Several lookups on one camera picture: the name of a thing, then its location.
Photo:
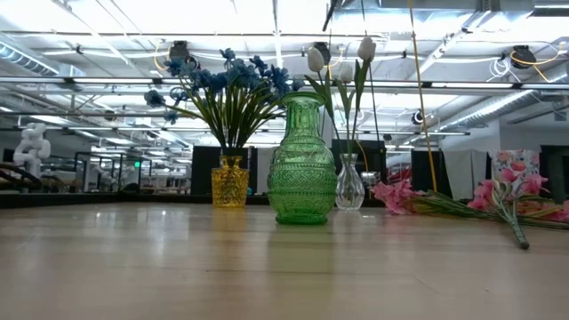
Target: yellow glass vase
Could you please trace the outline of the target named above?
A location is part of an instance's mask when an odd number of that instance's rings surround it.
[[[241,156],[221,156],[221,168],[212,169],[213,205],[241,208],[247,199],[249,170],[239,168]]]

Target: green glass vase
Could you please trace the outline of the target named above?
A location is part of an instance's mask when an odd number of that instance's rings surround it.
[[[318,108],[325,97],[292,92],[282,102],[286,132],[271,161],[268,200],[279,223],[325,224],[338,181],[332,152],[318,133]]]

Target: vase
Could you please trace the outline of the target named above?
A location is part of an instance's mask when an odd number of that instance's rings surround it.
[[[341,154],[341,172],[336,186],[336,205],[340,210],[356,211],[362,206],[365,189],[356,171],[357,154]]]
[[[245,206],[249,170],[239,167],[241,156],[221,156],[221,168],[212,169],[213,205],[224,208]]]
[[[332,152],[318,132],[318,108],[325,97],[292,92],[282,99],[286,130],[268,174],[268,200],[282,224],[327,222],[334,206],[336,173]]]

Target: clear glass vase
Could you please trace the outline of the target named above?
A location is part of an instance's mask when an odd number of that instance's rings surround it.
[[[223,208],[245,207],[249,170],[239,167],[241,156],[221,156],[221,168],[212,169],[213,205]]]
[[[336,205],[340,210],[356,211],[362,206],[365,189],[356,171],[357,154],[341,154],[341,172],[336,185]]]

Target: white tulip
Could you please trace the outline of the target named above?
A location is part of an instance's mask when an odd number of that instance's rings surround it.
[[[344,84],[349,84],[354,80],[354,69],[348,63],[342,63],[340,68],[340,80]]]
[[[366,36],[362,43],[359,44],[359,49],[357,49],[357,56],[361,60],[373,60],[375,56],[375,43],[370,36]]]
[[[324,56],[317,48],[309,49],[309,69],[312,72],[320,72],[324,68]]]

